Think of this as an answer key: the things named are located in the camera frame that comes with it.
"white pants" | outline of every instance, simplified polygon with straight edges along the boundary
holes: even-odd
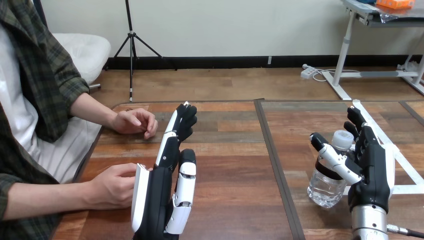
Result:
[[[59,183],[72,182],[78,166],[96,139],[101,125],[73,117],[66,132],[57,141],[49,143],[35,138],[30,154]]]

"black baseboard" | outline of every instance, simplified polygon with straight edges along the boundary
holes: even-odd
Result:
[[[407,55],[348,55],[345,67],[396,67],[404,64]],[[338,55],[309,56],[273,56],[268,64],[268,56],[224,56],[224,57],[138,57],[134,65],[137,70],[173,69],[172,62],[178,69],[247,69],[247,68],[301,68],[303,64],[313,67],[335,67]],[[412,57],[419,62],[420,55]],[[130,57],[110,57],[104,68],[114,70],[130,69]]]

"power strip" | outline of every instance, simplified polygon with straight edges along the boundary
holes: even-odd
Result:
[[[300,77],[304,79],[311,79],[318,70],[315,67],[308,66],[305,70],[300,73]]]

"white chair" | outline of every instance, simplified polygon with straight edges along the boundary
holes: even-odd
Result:
[[[40,0],[32,1],[44,25],[46,17]],[[76,69],[88,85],[102,72],[111,52],[111,43],[104,37],[80,33],[53,33],[57,41],[72,58]],[[90,89],[100,88],[100,84],[90,85]]]

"wooden table surface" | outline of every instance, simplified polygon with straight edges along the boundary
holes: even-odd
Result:
[[[116,112],[135,108],[153,112],[159,122],[157,135],[145,141],[141,135],[104,130],[79,181],[89,181],[115,164],[152,166],[166,125],[179,104],[133,103],[114,108]],[[193,209],[181,240],[350,239],[347,196],[326,210],[313,203],[306,190],[317,157],[309,135],[320,132],[330,140],[332,133],[342,129],[347,121],[351,102],[259,100],[192,104],[198,109],[198,123],[181,149],[194,149],[197,180]],[[417,116],[424,117],[423,102],[406,104]],[[362,105],[424,176],[424,126],[399,102]],[[395,174],[396,185],[415,184],[398,163]],[[286,182],[288,191],[284,192],[279,179]],[[389,223],[424,231],[424,195],[396,194],[389,203]],[[52,238],[130,240],[130,215],[130,208],[69,213]],[[299,235],[293,233],[294,225],[300,226]],[[390,239],[410,238],[391,234]]]
[[[423,102],[412,103],[417,112],[424,113]],[[361,104],[421,177],[424,177],[424,126],[398,102]],[[289,191],[308,240],[349,240],[352,236],[347,196],[343,196],[334,207],[324,209],[310,200],[307,194],[318,156],[309,142],[309,136],[313,132],[319,132],[331,141],[333,133],[342,130],[344,122],[348,121],[347,108],[350,106],[352,102],[262,102]],[[396,162],[395,185],[414,184]],[[389,201],[387,221],[424,231],[424,195],[393,195]],[[391,240],[411,239],[394,234],[389,237]]]
[[[198,122],[180,149],[195,151],[197,179],[192,211],[180,239],[293,239],[253,101],[191,104],[198,109]],[[144,108],[154,113],[159,122],[157,135],[145,141],[142,135],[104,130],[80,181],[89,181],[116,164],[153,166],[163,132],[178,105],[116,107],[117,112]],[[53,239],[130,240],[130,215],[131,208],[67,214]]]

